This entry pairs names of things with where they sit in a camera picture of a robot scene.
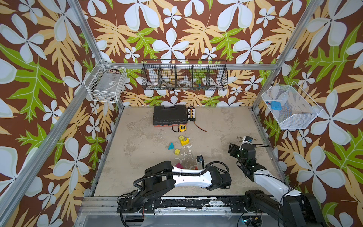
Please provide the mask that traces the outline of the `yellow arch block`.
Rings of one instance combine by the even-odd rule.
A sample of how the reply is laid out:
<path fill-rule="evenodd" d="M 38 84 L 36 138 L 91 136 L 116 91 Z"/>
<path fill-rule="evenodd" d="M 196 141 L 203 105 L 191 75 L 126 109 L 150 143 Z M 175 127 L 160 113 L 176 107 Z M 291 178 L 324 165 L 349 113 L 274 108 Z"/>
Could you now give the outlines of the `yellow arch block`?
<path fill-rule="evenodd" d="M 180 142 L 181 142 L 182 146 L 186 146 L 186 145 L 190 144 L 189 138 L 184 138 L 184 139 L 180 140 Z"/>

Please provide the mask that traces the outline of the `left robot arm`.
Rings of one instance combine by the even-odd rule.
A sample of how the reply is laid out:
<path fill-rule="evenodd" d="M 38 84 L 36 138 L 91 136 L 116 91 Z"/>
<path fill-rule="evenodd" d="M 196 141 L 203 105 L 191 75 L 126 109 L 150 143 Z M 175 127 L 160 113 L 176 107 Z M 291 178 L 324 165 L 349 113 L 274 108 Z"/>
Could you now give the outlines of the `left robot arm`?
<path fill-rule="evenodd" d="M 202 170 L 190 170 L 164 161 L 146 169 L 144 176 L 133 182 L 136 190 L 119 196 L 117 212 L 138 212 L 148 200 L 162 197 L 176 187 L 195 186 L 213 191 L 230 189 L 231 184 L 229 168 L 223 162 L 212 161 Z"/>

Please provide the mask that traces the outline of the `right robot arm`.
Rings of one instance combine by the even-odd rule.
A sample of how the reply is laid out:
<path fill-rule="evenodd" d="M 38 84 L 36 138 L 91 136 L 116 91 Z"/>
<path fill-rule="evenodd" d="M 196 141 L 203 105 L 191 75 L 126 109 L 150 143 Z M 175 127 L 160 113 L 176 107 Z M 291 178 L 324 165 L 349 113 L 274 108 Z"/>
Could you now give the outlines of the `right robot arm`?
<path fill-rule="evenodd" d="M 318 201 L 312 194 L 304 194 L 273 176 L 256 159 L 256 145 L 229 144 L 228 153 L 237 159 L 236 165 L 245 177 L 264 188 L 272 198 L 261 190 L 247 191 L 246 206 L 268 214 L 281 227 L 325 227 L 327 226 Z"/>

